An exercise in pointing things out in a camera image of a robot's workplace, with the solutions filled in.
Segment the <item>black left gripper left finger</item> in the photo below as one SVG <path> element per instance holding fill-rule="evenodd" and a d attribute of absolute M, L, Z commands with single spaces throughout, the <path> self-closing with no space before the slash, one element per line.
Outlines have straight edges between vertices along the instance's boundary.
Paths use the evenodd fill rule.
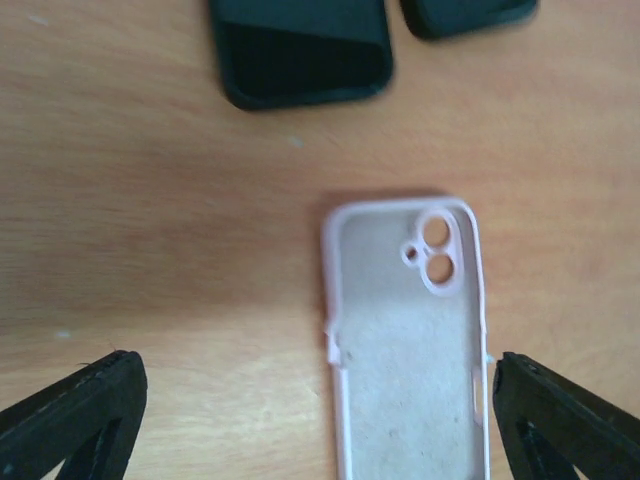
<path fill-rule="evenodd" d="M 117 350 L 1 412 L 1 477 L 121 479 L 146 403 L 143 360 Z"/>

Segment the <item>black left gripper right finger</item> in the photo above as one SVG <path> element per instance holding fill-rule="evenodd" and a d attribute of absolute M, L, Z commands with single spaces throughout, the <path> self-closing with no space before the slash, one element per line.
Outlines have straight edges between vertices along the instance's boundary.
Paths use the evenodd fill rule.
<path fill-rule="evenodd" d="M 493 407 L 515 479 L 639 477 L 639 419 L 526 355 L 498 360 Z"/>

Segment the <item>white phone case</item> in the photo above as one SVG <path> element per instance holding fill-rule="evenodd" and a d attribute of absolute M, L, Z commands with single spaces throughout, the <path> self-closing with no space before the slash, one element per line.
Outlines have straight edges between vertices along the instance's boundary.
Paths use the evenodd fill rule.
<path fill-rule="evenodd" d="M 354 202 L 322 233 L 341 479 L 490 477 L 476 218 L 450 196 Z"/>

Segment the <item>black silicone phone case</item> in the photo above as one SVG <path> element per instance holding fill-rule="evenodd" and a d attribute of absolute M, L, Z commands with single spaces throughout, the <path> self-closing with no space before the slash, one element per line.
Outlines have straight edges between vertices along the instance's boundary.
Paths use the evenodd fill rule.
<path fill-rule="evenodd" d="M 519 23 L 538 10 L 536 0 L 402 0 L 410 31 L 424 40 L 442 40 Z"/>

